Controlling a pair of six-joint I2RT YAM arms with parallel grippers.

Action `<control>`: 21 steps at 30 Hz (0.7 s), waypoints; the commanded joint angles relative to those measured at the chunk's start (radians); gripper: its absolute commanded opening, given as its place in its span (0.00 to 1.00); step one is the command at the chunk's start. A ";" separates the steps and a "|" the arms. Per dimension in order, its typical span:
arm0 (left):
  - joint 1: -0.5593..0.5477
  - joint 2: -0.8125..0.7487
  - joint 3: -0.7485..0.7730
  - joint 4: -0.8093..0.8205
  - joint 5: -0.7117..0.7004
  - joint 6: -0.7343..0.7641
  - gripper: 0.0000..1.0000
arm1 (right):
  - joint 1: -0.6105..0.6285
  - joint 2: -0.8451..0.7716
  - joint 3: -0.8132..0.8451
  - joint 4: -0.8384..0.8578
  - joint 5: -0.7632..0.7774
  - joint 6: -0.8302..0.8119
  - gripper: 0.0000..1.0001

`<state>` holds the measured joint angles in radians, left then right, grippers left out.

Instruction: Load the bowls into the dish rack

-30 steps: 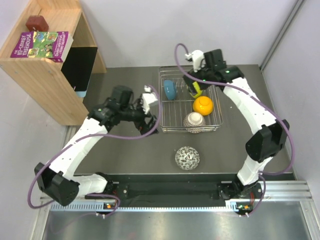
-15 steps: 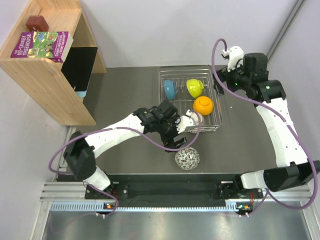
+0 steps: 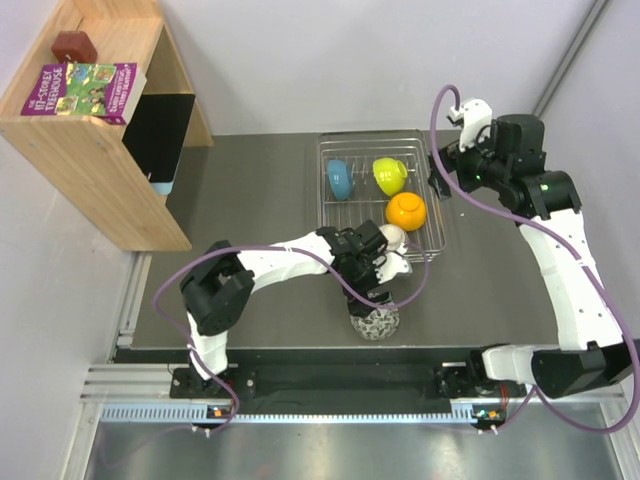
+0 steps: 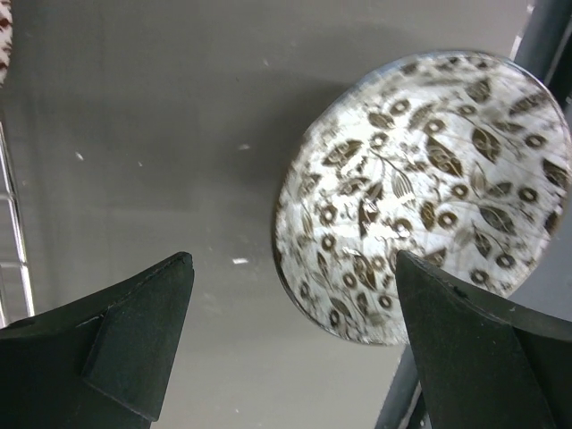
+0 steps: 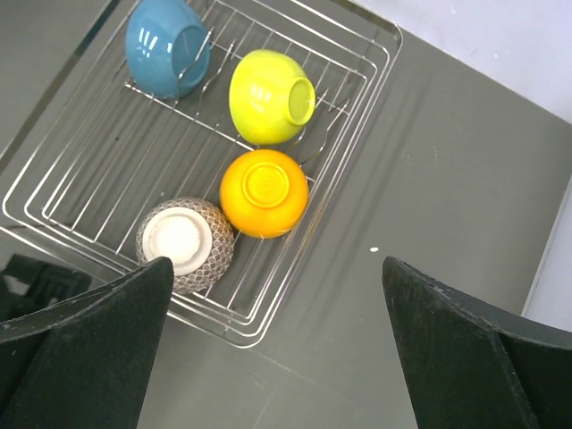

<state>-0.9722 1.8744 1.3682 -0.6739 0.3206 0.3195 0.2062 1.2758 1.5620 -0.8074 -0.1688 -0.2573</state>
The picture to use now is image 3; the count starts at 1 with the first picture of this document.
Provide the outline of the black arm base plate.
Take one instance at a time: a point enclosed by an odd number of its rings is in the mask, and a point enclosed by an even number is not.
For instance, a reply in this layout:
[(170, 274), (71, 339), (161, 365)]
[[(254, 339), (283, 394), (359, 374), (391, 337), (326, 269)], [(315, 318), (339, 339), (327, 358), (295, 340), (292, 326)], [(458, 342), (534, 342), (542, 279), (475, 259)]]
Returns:
[(448, 413), (453, 399), (482, 398), (512, 406), (524, 387), (472, 386), (463, 347), (232, 348), (222, 385), (198, 377), (193, 365), (172, 375), (172, 399), (227, 400), (240, 413), (366, 415)]

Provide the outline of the black white patterned bowl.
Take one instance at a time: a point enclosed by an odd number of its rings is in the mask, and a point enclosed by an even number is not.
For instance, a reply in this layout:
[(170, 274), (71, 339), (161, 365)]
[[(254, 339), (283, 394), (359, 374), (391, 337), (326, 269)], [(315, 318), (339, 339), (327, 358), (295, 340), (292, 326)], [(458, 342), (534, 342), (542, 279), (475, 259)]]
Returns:
[(373, 310), (366, 317), (351, 315), (350, 322), (363, 339), (381, 341), (395, 334), (400, 324), (400, 314), (397, 309)]

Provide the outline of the lime green bowl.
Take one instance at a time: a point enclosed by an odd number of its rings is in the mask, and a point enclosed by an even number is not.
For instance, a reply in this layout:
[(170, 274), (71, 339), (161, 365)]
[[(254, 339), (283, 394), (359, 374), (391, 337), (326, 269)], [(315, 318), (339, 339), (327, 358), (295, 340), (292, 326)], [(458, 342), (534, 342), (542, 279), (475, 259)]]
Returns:
[(390, 157), (379, 158), (373, 162), (372, 169), (375, 181), (385, 195), (393, 197), (403, 190), (408, 170), (402, 161)]

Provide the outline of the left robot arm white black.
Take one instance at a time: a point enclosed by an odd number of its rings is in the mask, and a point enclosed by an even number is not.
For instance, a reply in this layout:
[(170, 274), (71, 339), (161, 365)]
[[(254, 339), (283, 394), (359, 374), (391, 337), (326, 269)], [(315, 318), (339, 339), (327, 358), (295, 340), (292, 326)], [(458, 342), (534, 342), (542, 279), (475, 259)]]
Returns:
[[(227, 331), (238, 322), (253, 293), (272, 284), (335, 270), (346, 282), (343, 291), (349, 314), (372, 322), (383, 314), (378, 306), (391, 302), (390, 293), (372, 291), (412, 272), (404, 257), (405, 241), (388, 239), (371, 220), (355, 229), (321, 227), (267, 250), (245, 248), (228, 253), (229, 247), (227, 241), (213, 244), (209, 251), (218, 255), (193, 267), (180, 283), (191, 327), (191, 381), (209, 397), (226, 387)], [(377, 306), (362, 303), (356, 295)]]

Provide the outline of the patterned beige upturned bowl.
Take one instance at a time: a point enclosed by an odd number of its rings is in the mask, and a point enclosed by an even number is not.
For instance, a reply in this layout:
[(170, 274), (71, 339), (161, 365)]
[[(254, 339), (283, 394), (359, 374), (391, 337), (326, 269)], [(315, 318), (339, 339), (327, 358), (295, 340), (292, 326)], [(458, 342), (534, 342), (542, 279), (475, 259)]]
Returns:
[(387, 240), (388, 251), (399, 251), (408, 243), (407, 233), (397, 225), (383, 224), (379, 230)]

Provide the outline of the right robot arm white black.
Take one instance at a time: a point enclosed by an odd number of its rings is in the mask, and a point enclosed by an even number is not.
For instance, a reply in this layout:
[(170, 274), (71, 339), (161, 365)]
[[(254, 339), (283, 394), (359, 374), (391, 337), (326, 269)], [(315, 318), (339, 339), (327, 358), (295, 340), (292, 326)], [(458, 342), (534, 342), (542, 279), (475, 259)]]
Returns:
[(462, 109), (449, 116), (459, 140), (428, 157), (429, 184), (440, 199), (451, 195), (453, 172), (465, 193), (497, 193), (537, 261), (555, 314), (554, 348), (499, 344), (476, 350), (466, 372), (469, 388), (487, 396), (503, 380), (537, 386), (557, 399), (609, 387), (633, 372), (622, 332), (584, 269), (594, 267), (582, 204), (571, 177), (546, 168), (544, 123), (529, 114), (493, 118)]

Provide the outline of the orange yellow bowl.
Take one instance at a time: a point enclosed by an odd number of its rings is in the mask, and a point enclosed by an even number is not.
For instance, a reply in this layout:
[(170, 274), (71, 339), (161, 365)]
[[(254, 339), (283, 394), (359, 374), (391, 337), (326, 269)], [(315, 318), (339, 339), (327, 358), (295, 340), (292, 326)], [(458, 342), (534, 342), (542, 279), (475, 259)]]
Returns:
[(385, 218), (388, 223), (405, 232), (418, 230), (428, 218), (426, 202), (412, 192), (398, 193), (389, 200), (385, 208)]

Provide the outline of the blue bowl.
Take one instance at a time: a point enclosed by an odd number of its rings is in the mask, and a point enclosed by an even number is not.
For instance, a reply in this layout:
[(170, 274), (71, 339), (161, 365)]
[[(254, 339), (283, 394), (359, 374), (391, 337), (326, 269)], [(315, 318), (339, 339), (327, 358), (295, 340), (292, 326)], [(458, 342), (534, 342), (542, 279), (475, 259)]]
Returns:
[(338, 159), (327, 164), (327, 175), (331, 191), (338, 201), (348, 200), (354, 189), (354, 180), (350, 166)]

